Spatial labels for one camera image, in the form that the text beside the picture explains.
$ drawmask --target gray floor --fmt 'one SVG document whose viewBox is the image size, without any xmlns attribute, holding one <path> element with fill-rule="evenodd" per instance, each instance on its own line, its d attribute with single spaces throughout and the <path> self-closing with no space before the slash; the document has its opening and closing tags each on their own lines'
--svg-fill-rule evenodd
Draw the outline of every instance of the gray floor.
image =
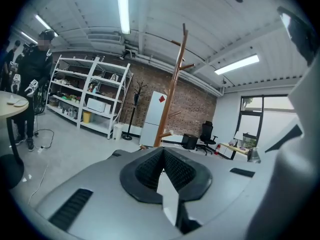
<svg viewBox="0 0 320 240">
<path fill-rule="evenodd" d="M 49 149 L 44 149 L 38 153 L 38 149 L 29 152 L 26 143 L 18 146 L 19 155 L 25 165 L 24 177 L 27 181 L 21 181 L 11 193 L 14 198 L 28 203 L 30 196 L 37 190 L 43 178 L 42 184 L 38 191 L 32 196 L 30 206 L 35 207 L 40 200 L 46 196 L 55 187 L 65 182 L 84 168 L 96 162 L 107 159 L 115 150 L 125 150 L 134 152 L 139 149 L 139 139 L 133 138 L 131 141 L 120 139 L 119 141 L 107 139 L 105 135 L 86 128 L 77 129 L 75 124 L 63 117 L 47 110 L 46 114 L 39 115 L 37 118 L 39 129 L 51 129 L 54 131 L 54 139 Z M 0 144 L 5 147 L 5 152 L 10 152 L 10 144 L 5 121 L 0 125 Z M 37 147 L 41 145 L 48 146 L 52 138 L 50 131 L 40 131 L 39 137 L 34 137 L 34 144 Z M 166 147 L 181 148 L 178 144 L 163 144 Z M 192 152 L 204 155 L 202 150 Z M 167 186 L 170 192 L 168 202 L 178 200 L 171 182 L 166 175 L 161 176 L 158 192 L 164 194 L 161 188 Z M 175 220 L 173 214 L 167 214 L 170 220 Z"/>
</svg>

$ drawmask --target chair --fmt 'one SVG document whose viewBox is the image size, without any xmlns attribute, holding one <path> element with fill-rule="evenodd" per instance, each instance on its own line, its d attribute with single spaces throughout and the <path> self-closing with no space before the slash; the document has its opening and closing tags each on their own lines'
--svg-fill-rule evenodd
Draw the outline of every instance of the chair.
<svg viewBox="0 0 320 240">
<path fill-rule="evenodd" d="M 212 148 L 209 147 L 208 145 L 214 145 L 216 144 L 215 139 L 217 138 L 217 136 L 213 136 L 214 138 L 211 139 L 211 133 L 213 130 L 213 126 L 212 126 L 212 122 L 210 121 L 206 121 L 205 123 L 202 124 L 202 134 L 200 135 L 200 140 L 202 142 L 204 142 L 203 144 L 197 144 L 195 146 L 195 150 L 198 151 L 198 149 L 202 149 L 205 151 L 205 155 L 208 154 L 207 151 L 209 151 L 212 155 Z"/>
</svg>

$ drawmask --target metal shelving unit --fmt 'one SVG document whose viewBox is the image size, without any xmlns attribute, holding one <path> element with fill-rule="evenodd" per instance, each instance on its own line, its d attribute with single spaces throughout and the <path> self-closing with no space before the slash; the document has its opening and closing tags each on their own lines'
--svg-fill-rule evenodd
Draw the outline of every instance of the metal shelving unit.
<svg viewBox="0 0 320 240">
<path fill-rule="evenodd" d="M 50 110 L 56 112 L 57 114 L 75 122 L 76 127 L 78 129 L 80 128 L 80 126 L 84 126 L 84 127 L 93 129 L 95 131 L 107 134 L 107 138 L 110 139 L 111 134 L 113 132 L 113 126 L 115 123 L 117 123 L 119 121 L 121 110 L 122 110 L 124 100 L 127 95 L 127 91 L 128 91 L 131 79 L 133 77 L 133 73 L 129 69 L 130 64 L 128 64 L 126 67 L 124 67 L 124 66 L 106 63 L 106 62 L 101 62 L 99 60 L 100 60 L 100 57 L 98 57 L 98 56 L 94 60 L 87 60 L 87 59 L 79 59 L 79 58 L 63 58 L 60 55 L 56 65 L 55 65 L 52 76 L 51 76 L 51 80 L 50 80 L 50 84 L 49 84 L 49 91 L 48 91 L 48 94 L 46 97 L 46 103 L 48 103 L 48 99 L 50 96 L 52 85 L 59 85 L 62 87 L 70 88 L 72 90 L 76 90 L 78 92 L 81 92 L 80 103 L 75 103 L 70 100 L 65 100 L 61 97 L 53 95 L 54 98 L 60 100 L 61 102 L 64 102 L 64 103 L 69 104 L 71 106 L 77 107 L 78 108 L 77 119 L 74 119 L 70 116 L 67 116 L 66 114 L 62 114 L 60 112 L 60 110 L 55 106 L 51 106 L 51 105 L 47 104 L 46 108 L 49 108 Z M 87 68 L 87 69 L 89 69 L 89 72 L 88 72 L 88 74 L 84 74 L 84 73 L 74 72 L 74 71 L 70 71 L 70 70 L 66 70 L 66 69 L 59 69 L 59 68 L 57 68 L 57 65 L 59 65 L 59 62 L 66 63 L 68 65 L 67 69 L 69 69 L 69 66 L 73 66 L 73 67 Z M 93 75 L 95 70 L 100 71 L 101 74 L 99 76 Z M 120 78 L 120 82 L 104 78 L 105 73 L 117 74 Z M 59 74 L 59 75 L 64 74 L 65 76 L 84 79 L 85 83 L 84 83 L 83 89 L 79 89 L 79 88 L 76 88 L 71 85 L 67 85 L 67 84 L 53 81 L 54 76 L 56 76 L 57 74 Z M 107 86 L 113 87 L 116 91 L 115 98 L 110 98 L 110 97 L 103 96 L 101 94 L 92 93 L 92 92 L 87 91 L 88 87 L 92 81 L 95 81 L 98 83 L 98 85 L 97 85 L 98 90 L 100 89 L 101 85 L 107 85 Z M 119 99 L 121 91 L 123 92 L 123 98 Z M 95 111 L 93 109 L 90 109 L 90 108 L 84 106 L 86 95 L 91 95 L 94 97 L 99 97 L 99 98 L 103 98 L 105 100 L 114 102 L 112 112 L 110 112 L 110 113 L 98 112 L 98 111 Z M 118 113 L 115 113 L 116 105 L 118 103 L 121 104 L 120 109 L 119 109 Z M 105 123 L 94 122 L 94 121 L 89 122 L 89 123 L 84 123 L 83 121 L 81 121 L 83 111 L 88 111 L 88 112 L 91 112 L 91 113 L 96 114 L 98 116 L 104 117 L 106 121 L 105 121 Z"/>
</svg>

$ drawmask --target black pants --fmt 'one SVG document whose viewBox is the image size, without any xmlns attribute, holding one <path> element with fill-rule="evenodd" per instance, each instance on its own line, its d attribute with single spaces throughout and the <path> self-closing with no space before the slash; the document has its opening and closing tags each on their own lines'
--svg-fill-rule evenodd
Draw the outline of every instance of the black pants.
<svg viewBox="0 0 320 240">
<path fill-rule="evenodd" d="M 11 93 L 11 86 L 10 86 L 10 80 L 9 75 L 5 72 L 2 73 L 2 80 L 0 85 L 0 91 L 6 91 L 8 93 Z"/>
<path fill-rule="evenodd" d="M 26 121 L 26 135 L 28 138 L 32 138 L 34 136 L 34 123 L 35 123 L 35 111 L 34 111 L 34 99 L 33 97 L 27 97 L 24 90 L 27 87 L 20 87 L 18 95 L 25 97 L 28 102 L 28 108 L 20 114 L 14 116 L 13 120 L 17 125 L 18 133 L 22 137 L 25 136 L 25 121 Z"/>
</svg>

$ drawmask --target window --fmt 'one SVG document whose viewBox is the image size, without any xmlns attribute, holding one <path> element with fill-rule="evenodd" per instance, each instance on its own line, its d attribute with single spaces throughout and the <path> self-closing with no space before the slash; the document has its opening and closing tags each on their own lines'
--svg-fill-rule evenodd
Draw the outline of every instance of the window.
<svg viewBox="0 0 320 240">
<path fill-rule="evenodd" d="M 241 145 L 250 149 L 266 144 L 296 116 L 287 95 L 241 97 L 236 127 L 243 133 Z"/>
</svg>

